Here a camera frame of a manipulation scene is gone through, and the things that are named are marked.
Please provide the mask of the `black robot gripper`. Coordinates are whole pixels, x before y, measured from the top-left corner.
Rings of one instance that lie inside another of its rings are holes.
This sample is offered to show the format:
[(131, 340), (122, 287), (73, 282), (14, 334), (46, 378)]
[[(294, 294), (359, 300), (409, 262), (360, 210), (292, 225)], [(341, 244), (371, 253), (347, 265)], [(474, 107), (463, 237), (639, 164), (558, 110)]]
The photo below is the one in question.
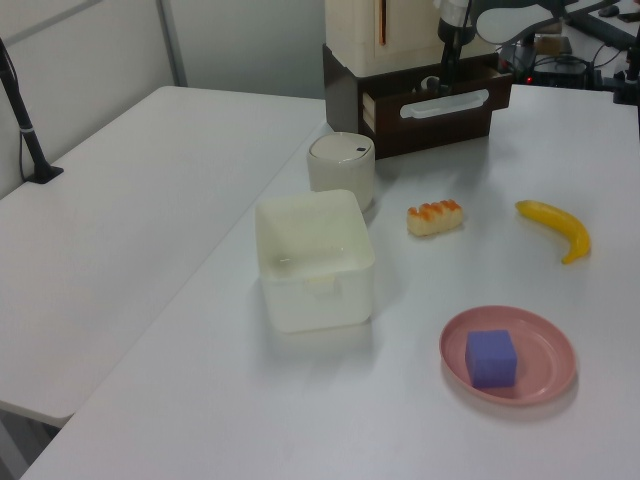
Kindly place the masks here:
[(439, 39), (444, 44), (440, 63), (439, 93), (446, 95), (453, 91), (460, 53), (458, 47), (462, 47), (473, 40), (474, 27), (452, 25), (443, 18), (440, 18), (437, 33)]

